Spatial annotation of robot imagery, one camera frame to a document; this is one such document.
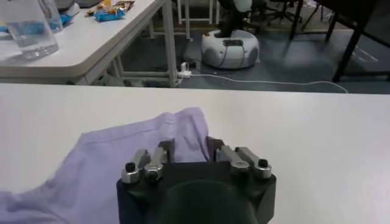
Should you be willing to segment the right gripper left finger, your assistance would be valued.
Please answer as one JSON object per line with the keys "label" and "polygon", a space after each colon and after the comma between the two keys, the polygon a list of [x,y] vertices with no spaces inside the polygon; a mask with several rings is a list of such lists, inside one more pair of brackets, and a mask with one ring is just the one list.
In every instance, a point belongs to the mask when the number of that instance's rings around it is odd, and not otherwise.
{"label": "right gripper left finger", "polygon": [[174,162],[175,141],[169,139],[158,143],[151,155],[147,149],[139,149],[121,171],[123,183],[137,183],[141,178],[156,182],[163,176],[165,164]]}

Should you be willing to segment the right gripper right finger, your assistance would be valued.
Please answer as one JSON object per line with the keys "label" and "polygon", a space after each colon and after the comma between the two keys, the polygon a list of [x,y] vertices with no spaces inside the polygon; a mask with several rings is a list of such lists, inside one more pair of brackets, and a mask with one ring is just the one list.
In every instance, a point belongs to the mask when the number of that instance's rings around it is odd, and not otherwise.
{"label": "right gripper right finger", "polygon": [[231,148],[223,140],[207,136],[206,144],[209,160],[213,162],[228,162],[230,172],[236,176],[252,173],[255,178],[269,179],[272,176],[272,166],[268,160],[258,157],[248,147]]}

